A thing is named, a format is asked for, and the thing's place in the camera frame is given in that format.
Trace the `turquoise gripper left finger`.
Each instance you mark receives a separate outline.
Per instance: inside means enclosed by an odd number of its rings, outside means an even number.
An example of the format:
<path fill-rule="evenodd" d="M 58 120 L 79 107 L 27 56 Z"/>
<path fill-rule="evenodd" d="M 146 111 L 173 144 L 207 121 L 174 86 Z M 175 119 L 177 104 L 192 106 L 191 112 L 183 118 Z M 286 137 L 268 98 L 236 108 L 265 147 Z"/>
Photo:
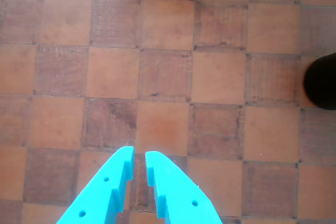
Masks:
<path fill-rule="evenodd" d="M 116 223 L 124 210 L 127 182 L 133 179 L 134 147 L 118 149 L 57 221 L 58 223 Z"/>

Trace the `turquoise gripper right finger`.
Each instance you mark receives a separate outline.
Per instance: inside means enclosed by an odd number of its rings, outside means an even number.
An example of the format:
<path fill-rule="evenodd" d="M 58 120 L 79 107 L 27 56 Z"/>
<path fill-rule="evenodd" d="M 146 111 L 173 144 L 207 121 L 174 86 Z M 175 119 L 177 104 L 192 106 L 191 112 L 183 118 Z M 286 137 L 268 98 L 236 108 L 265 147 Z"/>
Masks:
<path fill-rule="evenodd" d="M 221 223 L 212 202 L 177 165 L 157 151 L 146 152 L 146 177 L 154 189 L 156 214 L 165 223 Z"/>

